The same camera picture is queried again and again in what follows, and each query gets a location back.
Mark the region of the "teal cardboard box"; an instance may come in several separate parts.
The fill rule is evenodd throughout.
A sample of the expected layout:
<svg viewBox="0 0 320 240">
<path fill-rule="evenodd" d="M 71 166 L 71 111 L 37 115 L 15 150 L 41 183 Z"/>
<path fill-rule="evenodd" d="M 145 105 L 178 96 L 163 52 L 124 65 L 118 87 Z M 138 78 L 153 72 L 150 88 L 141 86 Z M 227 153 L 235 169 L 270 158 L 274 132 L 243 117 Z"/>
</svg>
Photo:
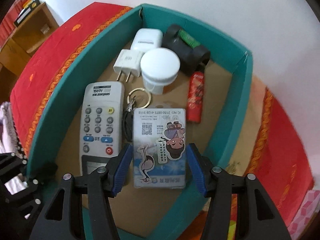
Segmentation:
<svg viewBox="0 0 320 240">
<path fill-rule="evenodd" d="M 199 125 L 187 123 L 187 92 L 179 91 L 180 60 L 174 49 L 156 48 L 142 57 L 143 87 L 154 99 L 166 98 L 171 107 L 135 108 L 133 155 L 127 165 L 132 179 L 116 201 L 115 210 L 138 228 L 150 228 L 155 215 L 165 212 L 149 239 L 177 239 L 205 204 L 194 179 L 187 177 L 191 142 L 206 142 L 204 155 L 226 167 L 237 143 L 249 100 L 253 58 L 249 50 L 216 28 L 185 14 L 143 4 L 121 12 L 66 70 L 59 72 L 47 92 L 44 108 L 36 121 L 29 153 L 28 176 L 55 163 L 56 155 L 77 111 L 80 111 L 79 152 L 81 174 L 114 160 L 121 149 L 124 116 L 124 86 L 99 82 L 108 64 L 142 28 L 165 32 L 173 24 L 210 51 L 212 61 L 231 73 L 223 108 L 216 115 L 208 107 L 214 91 L 211 67 L 205 70 L 204 106 Z"/>
</svg>

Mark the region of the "keys with black fob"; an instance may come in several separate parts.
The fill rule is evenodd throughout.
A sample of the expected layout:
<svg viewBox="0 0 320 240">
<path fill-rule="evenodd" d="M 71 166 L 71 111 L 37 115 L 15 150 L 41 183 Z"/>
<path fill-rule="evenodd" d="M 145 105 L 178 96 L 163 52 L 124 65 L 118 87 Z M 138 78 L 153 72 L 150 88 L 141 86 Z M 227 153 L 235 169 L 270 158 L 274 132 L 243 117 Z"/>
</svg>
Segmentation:
<svg viewBox="0 0 320 240">
<path fill-rule="evenodd" d="M 136 108 L 136 97 L 133 94 L 137 91 L 144 92 L 148 98 L 147 103 L 141 109 L 148 107 L 152 100 L 151 93 L 142 87 L 135 88 L 128 93 L 126 98 L 127 108 L 123 112 L 121 121 L 122 132 L 127 142 L 132 142 L 133 140 L 133 114 Z"/>
</svg>

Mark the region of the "white remote control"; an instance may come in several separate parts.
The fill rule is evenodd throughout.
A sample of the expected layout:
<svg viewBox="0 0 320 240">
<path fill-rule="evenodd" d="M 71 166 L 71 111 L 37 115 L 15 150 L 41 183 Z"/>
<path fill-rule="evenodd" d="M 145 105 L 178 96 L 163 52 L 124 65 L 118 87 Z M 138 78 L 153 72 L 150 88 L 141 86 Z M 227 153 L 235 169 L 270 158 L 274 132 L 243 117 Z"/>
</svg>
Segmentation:
<svg viewBox="0 0 320 240">
<path fill-rule="evenodd" d="M 105 166 L 121 150 L 124 85 L 119 81 L 87 85 L 81 109 L 80 172 L 87 175 Z"/>
</svg>

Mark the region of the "illustrated ID card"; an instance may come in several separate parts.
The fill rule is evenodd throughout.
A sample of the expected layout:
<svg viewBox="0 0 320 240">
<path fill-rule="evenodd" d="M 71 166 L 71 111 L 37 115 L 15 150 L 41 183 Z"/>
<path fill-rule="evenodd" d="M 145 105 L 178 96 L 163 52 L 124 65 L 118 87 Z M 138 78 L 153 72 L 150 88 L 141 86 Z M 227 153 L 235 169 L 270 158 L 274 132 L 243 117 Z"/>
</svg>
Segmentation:
<svg viewBox="0 0 320 240">
<path fill-rule="evenodd" d="M 133 185 L 182 189 L 186 181 L 186 119 L 183 108 L 135 109 Z"/>
</svg>

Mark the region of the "red lighter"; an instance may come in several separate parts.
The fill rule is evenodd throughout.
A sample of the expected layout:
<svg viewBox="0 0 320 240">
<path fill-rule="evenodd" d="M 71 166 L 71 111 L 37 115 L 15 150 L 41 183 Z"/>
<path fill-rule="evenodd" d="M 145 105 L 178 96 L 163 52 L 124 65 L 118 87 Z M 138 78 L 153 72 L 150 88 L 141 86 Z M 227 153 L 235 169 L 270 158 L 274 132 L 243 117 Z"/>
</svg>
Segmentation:
<svg viewBox="0 0 320 240">
<path fill-rule="evenodd" d="M 199 124 L 201 122 L 204 96 L 204 72 L 194 72 L 190 78 L 186 120 Z"/>
</svg>

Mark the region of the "white plug charger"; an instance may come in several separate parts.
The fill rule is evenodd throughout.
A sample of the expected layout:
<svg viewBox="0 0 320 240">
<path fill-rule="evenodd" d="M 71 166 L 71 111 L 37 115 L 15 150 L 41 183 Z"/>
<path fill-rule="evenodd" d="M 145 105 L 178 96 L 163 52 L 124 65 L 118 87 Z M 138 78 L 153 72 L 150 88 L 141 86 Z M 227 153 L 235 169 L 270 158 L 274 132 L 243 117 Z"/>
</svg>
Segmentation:
<svg viewBox="0 0 320 240">
<path fill-rule="evenodd" d="M 117 81 L 120 81 L 123 74 L 126 76 L 125 82 L 128 82 L 132 75 L 140 77 L 140 62 L 143 55 L 142 51 L 122 49 L 113 65 L 114 72 L 118 74 Z"/>
</svg>

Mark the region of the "white round jar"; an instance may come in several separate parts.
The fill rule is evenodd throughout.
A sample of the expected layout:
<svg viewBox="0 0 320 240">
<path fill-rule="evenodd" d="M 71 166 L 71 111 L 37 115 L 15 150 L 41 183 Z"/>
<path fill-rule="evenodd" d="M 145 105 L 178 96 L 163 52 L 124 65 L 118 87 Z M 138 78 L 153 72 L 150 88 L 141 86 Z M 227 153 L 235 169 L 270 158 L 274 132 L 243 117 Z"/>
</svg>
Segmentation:
<svg viewBox="0 0 320 240">
<path fill-rule="evenodd" d="M 142 56 L 140 70 L 144 88 L 152 94 L 161 95 L 176 80 L 180 59 L 170 49 L 152 49 Z"/>
</svg>

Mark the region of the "white earbuds case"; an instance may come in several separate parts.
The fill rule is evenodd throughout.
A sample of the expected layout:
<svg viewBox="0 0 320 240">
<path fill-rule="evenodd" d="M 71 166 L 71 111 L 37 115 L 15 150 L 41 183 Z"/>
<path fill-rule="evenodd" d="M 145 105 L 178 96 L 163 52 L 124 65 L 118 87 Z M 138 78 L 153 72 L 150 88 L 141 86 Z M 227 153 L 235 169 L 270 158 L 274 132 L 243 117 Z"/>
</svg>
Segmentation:
<svg viewBox="0 0 320 240">
<path fill-rule="evenodd" d="M 130 49 L 146 53 L 161 47 L 163 33 L 159 29 L 141 28 L 137 31 Z"/>
</svg>

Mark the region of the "pink geometric box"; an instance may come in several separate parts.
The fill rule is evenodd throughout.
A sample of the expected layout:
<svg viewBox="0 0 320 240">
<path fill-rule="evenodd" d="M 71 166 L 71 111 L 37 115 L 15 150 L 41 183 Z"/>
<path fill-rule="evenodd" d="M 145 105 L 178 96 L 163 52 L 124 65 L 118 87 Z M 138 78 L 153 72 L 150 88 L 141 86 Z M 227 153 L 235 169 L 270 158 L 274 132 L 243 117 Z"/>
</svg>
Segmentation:
<svg viewBox="0 0 320 240">
<path fill-rule="evenodd" d="M 288 227 L 291 239 L 299 239 L 311 222 L 313 216 L 319 212 L 319 190 L 310 190 L 305 195 L 302 204 Z"/>
</svg>

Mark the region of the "red patterned bedspread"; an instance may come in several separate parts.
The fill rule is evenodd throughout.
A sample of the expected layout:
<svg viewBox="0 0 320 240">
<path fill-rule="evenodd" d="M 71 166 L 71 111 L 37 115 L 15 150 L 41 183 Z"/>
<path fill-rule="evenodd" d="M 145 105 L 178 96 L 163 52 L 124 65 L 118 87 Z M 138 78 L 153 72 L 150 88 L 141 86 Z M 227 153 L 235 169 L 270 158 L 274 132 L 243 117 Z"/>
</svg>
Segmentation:
<svg viewBox="0 0 320 240">
<path fill-rule="evenodd" d="M 36 121 L 48 100 L 47 92 L 59 72 L 66 70 L 114 17 L 134 8 L 107 3 L 92 3 L 56 29 L 31 57 L 10 95 L 12 112 L 24 151 L 31 147 Z M 114 80 L 112 63 L 98 81 Z M 214 63 L 208 64 L 214 76 L 214 95 L 208 107 L 221 113 L 231 82 L 231 73 Z M 79 174 L 80 111 L 77 111 L 56 155 L 58 175 Z M 204 153 L 206 142 L 196 144 Z M 287 229 L 314 179 L 304 146 L 291 120 L 268 87 L 253 75 L 249 100 L 240 134 L 225 168 L 234 175 L 253 173 L 261 181 L 281 214 Z"/>
</svg>

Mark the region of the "polka dot folded cloth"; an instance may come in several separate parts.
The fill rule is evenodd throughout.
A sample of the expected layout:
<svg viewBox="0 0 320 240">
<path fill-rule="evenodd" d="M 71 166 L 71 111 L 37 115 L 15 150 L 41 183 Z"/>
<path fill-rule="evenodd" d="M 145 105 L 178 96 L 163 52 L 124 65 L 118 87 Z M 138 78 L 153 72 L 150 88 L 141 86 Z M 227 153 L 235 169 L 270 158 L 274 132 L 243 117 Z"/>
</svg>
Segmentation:
<svg viewBox="0 0 320 240">
<path fill-rule="evenodd" d="M 18 138 L 14 120 L 12 117 L 11 104 L 4 102 L 1 104 L 1 154 L 14 153 L 24 159 L 24 149 Z M 27 188 L 21 174 L 15 176 L 5 183 L 11 194 L 16 194 Z"/>
</svg>

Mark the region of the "wooden shelf cabinet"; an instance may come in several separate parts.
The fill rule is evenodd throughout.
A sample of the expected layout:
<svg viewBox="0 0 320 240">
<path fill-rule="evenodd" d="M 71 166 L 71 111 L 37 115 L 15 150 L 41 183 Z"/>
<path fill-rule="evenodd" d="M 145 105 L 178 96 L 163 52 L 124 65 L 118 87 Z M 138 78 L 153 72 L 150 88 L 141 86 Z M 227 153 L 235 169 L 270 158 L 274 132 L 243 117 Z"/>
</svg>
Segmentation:
<svg viewBox="0 0 320 240">
<path fill-rule="evenodd" d="M 26 64 L 58 27 L 43 2 L 9 36 L 1 48 L 1 102 L 9 100 Z"/>
</svg>

